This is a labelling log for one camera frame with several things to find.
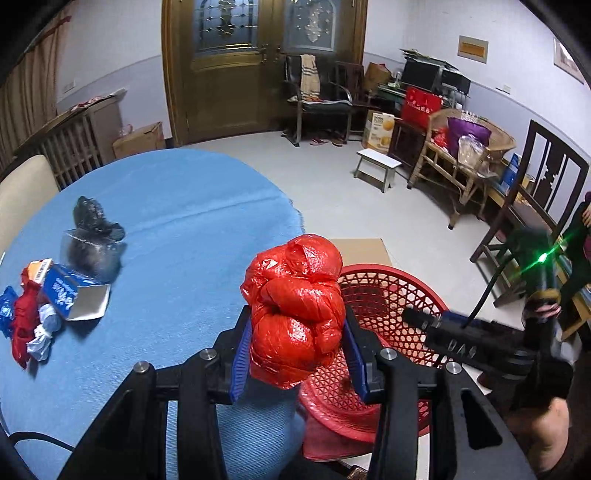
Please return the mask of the light blue face mask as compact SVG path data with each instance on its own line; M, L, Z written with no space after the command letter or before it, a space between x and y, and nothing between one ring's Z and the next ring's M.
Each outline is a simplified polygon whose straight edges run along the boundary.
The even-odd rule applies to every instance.
M55 308L46 303L39 307L39 324L34 328L33 338L26 343L27 353L37 362L49 357L54 335L62 327L62 319Z

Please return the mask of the blue white carton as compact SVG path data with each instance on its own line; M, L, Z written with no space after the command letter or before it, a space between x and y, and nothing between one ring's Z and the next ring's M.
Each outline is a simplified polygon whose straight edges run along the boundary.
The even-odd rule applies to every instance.
M104 316L111 285L102 283L67 266L52 264L42 291L56 312L66 321L90 321Z

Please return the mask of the orange foil wrapper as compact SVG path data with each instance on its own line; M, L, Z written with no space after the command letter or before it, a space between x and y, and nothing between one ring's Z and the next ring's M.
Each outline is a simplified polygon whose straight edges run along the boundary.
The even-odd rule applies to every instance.
M34 329L39 325L38 296L41 286L29 278L27 267L21 272L21 286L23 293L14 303L11 352L17 364L26 369L30 359L27 344L34 339Z

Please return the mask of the clear plastic tray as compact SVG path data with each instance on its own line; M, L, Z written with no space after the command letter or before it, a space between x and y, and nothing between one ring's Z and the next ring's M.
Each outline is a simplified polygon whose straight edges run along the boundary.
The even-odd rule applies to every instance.
M116 280L126 243L83 229L67 230L60 245L59 263L101 283Z

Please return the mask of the blue plastic bag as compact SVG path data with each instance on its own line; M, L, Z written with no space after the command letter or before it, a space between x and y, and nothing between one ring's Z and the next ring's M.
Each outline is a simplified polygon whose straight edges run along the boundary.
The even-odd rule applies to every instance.
M11 286L7 286L0 295L0 331L6 338L13 336L12 322L14 319L14 304L18 295Z

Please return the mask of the red plastic bag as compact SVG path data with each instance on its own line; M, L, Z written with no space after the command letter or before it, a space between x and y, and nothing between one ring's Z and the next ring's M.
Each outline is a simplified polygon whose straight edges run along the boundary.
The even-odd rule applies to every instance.
M253 378L287 390L332 363L346 319L341 273L339 249L315 234L256 254L240 287L252 311Z

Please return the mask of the black plastic bag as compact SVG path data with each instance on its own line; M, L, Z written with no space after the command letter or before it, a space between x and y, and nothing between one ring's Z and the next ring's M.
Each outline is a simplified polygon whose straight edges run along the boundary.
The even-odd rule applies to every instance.
M102 206L93 198L80 196L73 209L73 219L78 229L85 230L95 236L122 241L125 237L124 228L106 219Z

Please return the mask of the red orange medicine box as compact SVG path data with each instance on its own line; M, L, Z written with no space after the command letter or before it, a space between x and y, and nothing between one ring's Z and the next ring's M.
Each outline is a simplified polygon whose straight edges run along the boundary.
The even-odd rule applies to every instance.
M45 276L52 265L53 260L51 258L31 261L26 267L28 279L42 285Z

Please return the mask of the flat cardboard on floor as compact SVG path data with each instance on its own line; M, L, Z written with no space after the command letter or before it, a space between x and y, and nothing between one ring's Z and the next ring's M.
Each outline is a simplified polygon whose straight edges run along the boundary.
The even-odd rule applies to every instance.
M332 239L342 255L342 264L378 264L391 266L392 261L381 238Z

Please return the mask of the purple cushion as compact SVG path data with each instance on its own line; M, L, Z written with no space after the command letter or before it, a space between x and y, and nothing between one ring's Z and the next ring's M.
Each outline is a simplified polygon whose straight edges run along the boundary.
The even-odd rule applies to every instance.
M488 147L492 132L486 126L461 118L448 118L447 149L454 158L458 157L459 140L463 136L471 136Z

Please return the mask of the yellow printed carton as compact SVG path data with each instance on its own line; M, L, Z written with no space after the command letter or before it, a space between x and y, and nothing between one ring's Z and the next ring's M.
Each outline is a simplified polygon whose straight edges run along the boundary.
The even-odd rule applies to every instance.
M370 110L363 129L363 148L387 154L390 150L394 126L396 126L395 115Z

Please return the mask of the red gift bag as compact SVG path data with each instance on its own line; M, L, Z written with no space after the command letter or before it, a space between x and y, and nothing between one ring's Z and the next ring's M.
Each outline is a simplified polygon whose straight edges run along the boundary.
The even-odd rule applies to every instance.
M409 86L402 108L402 120L419 129L428 128L430 116L438 112L443 105L443 98L431 92Z

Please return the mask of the black monitor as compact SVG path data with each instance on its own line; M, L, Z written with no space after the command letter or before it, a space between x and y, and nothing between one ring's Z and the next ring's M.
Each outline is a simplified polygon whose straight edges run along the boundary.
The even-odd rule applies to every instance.
M406 87L416 87L432 91L440 77L441 67L427 62L408 59L400 82Z

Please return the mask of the brown curtain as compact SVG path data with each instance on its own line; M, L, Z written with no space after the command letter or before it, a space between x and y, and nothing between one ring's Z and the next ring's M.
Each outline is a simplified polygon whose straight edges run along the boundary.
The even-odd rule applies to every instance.
M71 21L62 9L40 33L1 85L1 168L13 153L57 116L57 73Z

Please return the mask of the cardboard box by wall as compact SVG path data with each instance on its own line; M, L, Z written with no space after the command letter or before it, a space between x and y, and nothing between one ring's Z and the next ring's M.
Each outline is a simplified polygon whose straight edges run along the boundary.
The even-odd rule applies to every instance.
M118 138L112 145L116 159L166 148L162 123L157 122Z

